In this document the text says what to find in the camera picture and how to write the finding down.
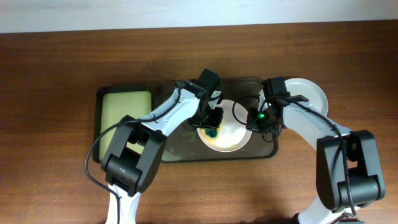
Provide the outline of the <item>green yellow scrub sponge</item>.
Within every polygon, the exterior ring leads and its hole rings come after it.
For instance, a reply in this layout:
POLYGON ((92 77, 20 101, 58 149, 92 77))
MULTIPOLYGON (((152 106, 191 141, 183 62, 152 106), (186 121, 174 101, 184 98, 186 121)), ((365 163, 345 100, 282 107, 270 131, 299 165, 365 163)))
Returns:
POLYGON ((216 141, 221 134, 222 127, 223 124, 220 124, 217 129, 201 129, 200 132, 207 141, 216 141))

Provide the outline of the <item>pale pink plate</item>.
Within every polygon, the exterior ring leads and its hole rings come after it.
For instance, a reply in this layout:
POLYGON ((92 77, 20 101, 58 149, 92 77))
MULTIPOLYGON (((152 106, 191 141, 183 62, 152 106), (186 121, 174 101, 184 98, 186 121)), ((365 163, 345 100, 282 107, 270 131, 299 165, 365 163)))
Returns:
POLYGON ((252 132, 246 129, 245 124, 240 121, 247 118, 248 111, 239 103, 234 104, 233 100, 223 100, 217 107, 223 108, 223 124, 221 134, 216 141, 207 141, 201 135, 200 130, 197 133, 201 141, 210 149, 218 152, 233 152, 241 149, 251 138, 252 132))

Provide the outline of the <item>pale blue plate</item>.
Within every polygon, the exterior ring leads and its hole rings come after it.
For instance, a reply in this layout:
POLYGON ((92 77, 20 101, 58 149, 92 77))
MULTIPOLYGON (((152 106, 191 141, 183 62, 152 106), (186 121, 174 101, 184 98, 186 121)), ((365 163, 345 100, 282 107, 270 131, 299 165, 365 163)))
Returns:
POLYGON ((319 111, 323 116, 328 113, 328 100, 325 92, 314 82, 304 78, 290 78, 285 81, 287 90, 292 96, 302 95, 319 111))

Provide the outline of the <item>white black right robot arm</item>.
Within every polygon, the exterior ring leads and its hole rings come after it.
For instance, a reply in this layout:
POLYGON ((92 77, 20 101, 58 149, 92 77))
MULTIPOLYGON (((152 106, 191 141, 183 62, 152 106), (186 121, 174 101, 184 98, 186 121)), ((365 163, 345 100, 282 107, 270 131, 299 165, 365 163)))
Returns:
POLYGON ((259 106, 246 128, 277 140, 283 129, 299 134, 316 150, 317 197, 293 223, 357 222, 357 211, 381 200, 386 186, 374 135, 352 131, 322 115, 303 95, 292 96, 282 77, 262 82, 259 106))

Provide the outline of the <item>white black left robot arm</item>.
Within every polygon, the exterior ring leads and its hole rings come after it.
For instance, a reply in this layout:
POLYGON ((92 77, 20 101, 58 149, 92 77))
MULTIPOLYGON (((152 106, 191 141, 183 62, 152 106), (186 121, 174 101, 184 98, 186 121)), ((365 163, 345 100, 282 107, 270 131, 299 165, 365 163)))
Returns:
POLYGON ((101 158, 105 187, 111 195, 107 223, 134 223, 139 197, 159 170, 167 138, 182 123, 217 129, 223 110, 217 73, 205 69, 196 80, 178 82, 170 98, 140 118, 123 117, 101 158))

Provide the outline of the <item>large brown tray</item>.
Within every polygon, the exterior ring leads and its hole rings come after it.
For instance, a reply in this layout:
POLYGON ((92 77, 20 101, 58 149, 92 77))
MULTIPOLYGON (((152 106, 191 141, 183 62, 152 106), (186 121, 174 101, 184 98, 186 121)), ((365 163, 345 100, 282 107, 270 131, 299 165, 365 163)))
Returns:
MULTIPOLYGON (((248 110, 259 105, 252 96, 262 90, 263 79, 230 78, 224 79, 222 93, 224 94, 221 107, 223 119, 231 121, 243 131, 246 127, 236 120, 245 121, 248 110)), ((267 134, 263 139, 259 133, 247 131, 240 142, 229 148, 210 146, 204 142, 201 129, 193 129, 184 122, 167 138, 162 161, 164 163, 194 162, 194 161, 225 161, 240 159, 268 159, 276 155, 279 149, 275 134, 267 134)))

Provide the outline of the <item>small black tray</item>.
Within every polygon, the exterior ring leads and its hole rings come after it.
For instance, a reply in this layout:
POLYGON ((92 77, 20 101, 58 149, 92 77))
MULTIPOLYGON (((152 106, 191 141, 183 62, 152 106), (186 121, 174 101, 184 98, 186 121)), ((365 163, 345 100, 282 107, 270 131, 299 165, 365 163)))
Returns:
POLYGON ((153 91, 149 85, 121 85, 121 86, 106 86, 102 87, 97 91, 96 94, 96 109, 95 109, 95 130, 94 137, 97 138, 100 135, 100 119, 103 97, 107 93, 119 93, 129 91, 149 91, 152 94, 152 110, 154 107, 153 91))

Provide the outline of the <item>yellow-green foam pad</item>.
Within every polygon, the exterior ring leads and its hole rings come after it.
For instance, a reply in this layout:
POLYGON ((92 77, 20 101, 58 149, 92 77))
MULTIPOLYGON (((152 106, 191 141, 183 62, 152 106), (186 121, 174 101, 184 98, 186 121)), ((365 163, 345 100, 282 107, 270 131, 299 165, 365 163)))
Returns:
POLYGON ((100 132, 120 122, 129 115, 139 118, 152 111, 152 94, 149 91, 107 93, 103 97, 100 132))

